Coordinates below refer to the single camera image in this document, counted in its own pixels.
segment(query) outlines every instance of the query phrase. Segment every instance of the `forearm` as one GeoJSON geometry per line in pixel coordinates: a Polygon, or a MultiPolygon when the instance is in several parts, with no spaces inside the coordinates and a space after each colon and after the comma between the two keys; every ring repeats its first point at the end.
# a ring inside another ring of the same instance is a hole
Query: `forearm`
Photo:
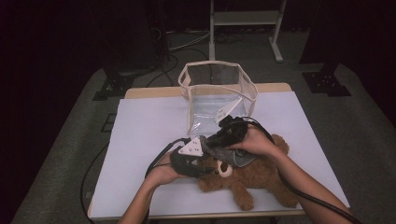
{"type": "Polygon", "coordinates": [[[119,221],[119,224],[141,224],[151,203],[157,185],[145,180],[137,191],[131,204],[119,221]]]}
{"type": "MultiPolygon", "coordinates": [[[[275,150],[269,156],[273,159],[282,176],[296,189],[350,213],[335,195],[280,150],[275,150]]],[[[314,223],[349,223],[345,218],[340,217],[328,208],[300,196],[298,196],[298,199],[300,205],[314,223]]]]}

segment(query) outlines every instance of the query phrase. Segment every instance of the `white tabletop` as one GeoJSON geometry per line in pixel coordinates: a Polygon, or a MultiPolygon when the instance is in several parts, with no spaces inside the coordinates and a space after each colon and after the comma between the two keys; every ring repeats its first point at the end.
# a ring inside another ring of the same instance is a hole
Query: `white tabletop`
{"type": "MultiPolygon", "coordinates": [[[[121,217],[152,160],[170,143],[186,137],[188,102],[182,97],[120,100],[110,145],[90,206],[90,218],[121,217]]],[[[293,91],[261,92],[252,117],[269,133],[283,136],[289,156],[346,206],[347,198],[293,91]]],[[[249,189],[255,207],[244,212],[230,190],[203,193],[195,178],[179,179],[154,193],[151,218],[294,215],[265,189],[249,189]]]]}

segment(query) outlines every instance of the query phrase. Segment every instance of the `teddy bear ear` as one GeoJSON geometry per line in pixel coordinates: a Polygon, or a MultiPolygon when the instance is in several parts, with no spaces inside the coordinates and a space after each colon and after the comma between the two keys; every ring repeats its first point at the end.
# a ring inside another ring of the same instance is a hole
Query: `teddy bear ear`
{"type": "Polygon", "coordinates": [[[278,135],[278,134],[272,134],[271,135],[274,139],[275,145],[277,147],[279,147],[285,154],[289,153],[289,145],[286,143],[285,139],[283,139],[282,136],[278,135]]]}
{"type": "Polygon", "coordinates": [[[218,161],[218,172],[221,177],[228,177],[233,173],[233,167],[222,161],[218,161]]]}

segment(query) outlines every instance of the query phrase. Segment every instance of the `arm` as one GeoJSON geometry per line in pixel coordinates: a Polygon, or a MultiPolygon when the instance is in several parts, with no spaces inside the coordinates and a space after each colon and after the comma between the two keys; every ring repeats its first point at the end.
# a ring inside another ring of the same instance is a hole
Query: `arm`
{"type": "MultiPolygon", "coordinates": [[[[278,171],[296,189],[319,198],[326,203],[330,203],[350,214],[349,210],[335,195],[301,169],[287,155],[282,153],[277,146],[272,144],[271,141],[254,126],[249,126],[244,141],[230,147],[230,149],[233,148],[243,148],[250,153],[263,155],[272,159],[278,171]]],[[[300,196],[298,196],[298,200],[306,214],[314,223],[350,223],[344,217],[339,216],[319,204],[313,203],[300,196]]]]}
{"type": "Polygon", "coordinates": [[[141,224],[149,210],[155,189],[160,185],[169,184],[177,178],[184,177],[176,173],[170,165],[167,165],[170,162],[169,154],[170,152],[166,153],[158,162],[160,165],[156,166],[148,174],[120,219],[119,224],[141,224]]]}

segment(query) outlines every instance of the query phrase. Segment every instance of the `shelf leg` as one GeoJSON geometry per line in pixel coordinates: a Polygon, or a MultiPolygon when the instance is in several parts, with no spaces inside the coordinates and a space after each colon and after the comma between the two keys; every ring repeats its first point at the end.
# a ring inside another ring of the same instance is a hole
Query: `shelf leg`
{"type": "Polygon", "coordinates": [[[286,6],[286,2],[287,0],[283,0],[281,5],[280,5],[280,9],[279,9],[279,13],[277,14],[277,19],[276,19],[276,26],[275,26],[275,32],[274,32],[274,36],[270,37],[270,44],[271,44],[271,48],[275,54],[275,58],[276,58],[276,62],[277,63],[282,63],[283,62],[283,58],[282,55],[280,54],[279,48],[277,47],[277,37],[279,35],[279,30],[280,30],[280,25],[282,24],[282,20],[283,20],[283,15],[285,13],[285,6],[286,6]]]}
{"type": "Polygon", "coordinates": [[[209,40],[209,60],[215,61],[215,22],[214,22],[214,0],[210,0],[210,40],[209,40]]]}

